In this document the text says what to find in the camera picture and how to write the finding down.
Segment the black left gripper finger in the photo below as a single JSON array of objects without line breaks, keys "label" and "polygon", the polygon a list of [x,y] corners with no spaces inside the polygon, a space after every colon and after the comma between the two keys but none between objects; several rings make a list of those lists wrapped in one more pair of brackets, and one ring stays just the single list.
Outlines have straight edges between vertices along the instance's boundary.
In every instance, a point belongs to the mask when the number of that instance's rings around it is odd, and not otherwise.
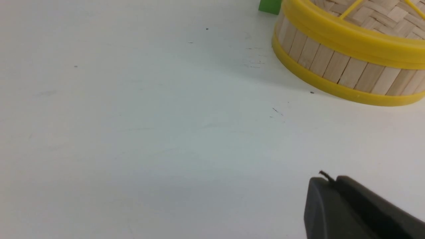
[{"label": "black left gripper finger", "polygon": [[425,224],[348,176],[309,180],[308,239],[423,239]]}]

